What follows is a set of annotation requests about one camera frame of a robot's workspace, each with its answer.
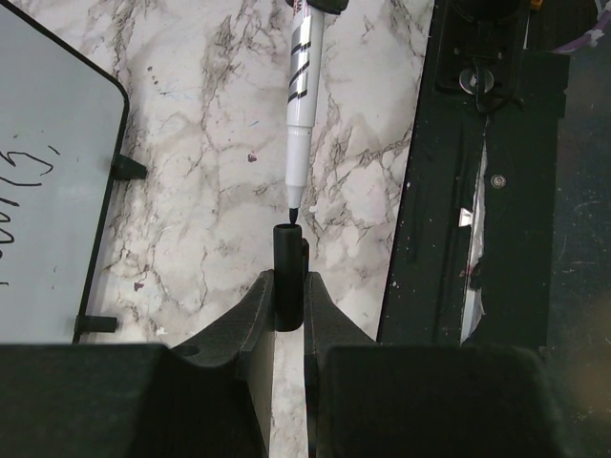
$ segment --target whiteboard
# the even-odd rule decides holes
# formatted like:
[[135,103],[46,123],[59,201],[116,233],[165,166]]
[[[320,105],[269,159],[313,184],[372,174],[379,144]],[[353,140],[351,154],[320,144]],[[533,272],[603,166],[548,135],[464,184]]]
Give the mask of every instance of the whiteboard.
[[0,344],[73,340],[127,111],[108,74],[0,0]]

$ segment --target marble surface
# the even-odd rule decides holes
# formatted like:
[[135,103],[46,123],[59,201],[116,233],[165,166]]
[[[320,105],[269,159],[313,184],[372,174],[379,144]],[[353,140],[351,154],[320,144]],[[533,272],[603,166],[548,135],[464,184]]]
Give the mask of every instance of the marble surface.
[[[272,265],[285,222],[290,8],[284,0],[14,0],[130,96],[91,309],[98,342],[174,345]],[[327,18],[315,155],[301,224],[312,268],[374,337],[389,266],[432,0],[351,0]],[[306,456],[301,331],[278,337],[271,454]]]

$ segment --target white marker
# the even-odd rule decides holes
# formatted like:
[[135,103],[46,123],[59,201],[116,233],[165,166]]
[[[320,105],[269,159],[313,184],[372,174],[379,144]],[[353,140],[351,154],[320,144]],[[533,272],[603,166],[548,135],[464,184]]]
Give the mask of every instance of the white marker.
[[325,14],[295,0],[291,23],[290,81],[286,125],[286,192],[291,223],[297,220],[307,183],[312,129],[316,120]]

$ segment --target black marker tip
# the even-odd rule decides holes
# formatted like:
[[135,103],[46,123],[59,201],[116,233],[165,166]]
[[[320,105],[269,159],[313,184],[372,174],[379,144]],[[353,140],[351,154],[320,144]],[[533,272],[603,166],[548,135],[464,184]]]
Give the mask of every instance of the black marker tip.
[[295,224],[297,222],[298,216],[299,216],[299,208],[289,208],[288,209],[288,219],[291,224]]

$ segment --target metal bolt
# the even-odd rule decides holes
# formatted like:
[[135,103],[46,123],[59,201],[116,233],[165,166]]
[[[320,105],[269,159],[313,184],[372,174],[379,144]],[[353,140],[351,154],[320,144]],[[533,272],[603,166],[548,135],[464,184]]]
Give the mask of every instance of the metal bolt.
[[496,189],[502,189],[507,186],[507,178],[503,175],[495,175],[493,176],[492,183]]

